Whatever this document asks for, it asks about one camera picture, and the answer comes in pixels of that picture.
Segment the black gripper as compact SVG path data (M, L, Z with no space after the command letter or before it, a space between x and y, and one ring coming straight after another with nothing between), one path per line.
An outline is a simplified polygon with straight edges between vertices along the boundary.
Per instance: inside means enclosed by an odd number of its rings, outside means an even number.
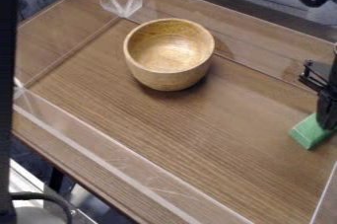
M317 122L322 129L333 130L337 126L337 98L327 88L337 92L337 42L333 44L333 61L305 60L298 82L318 93Z

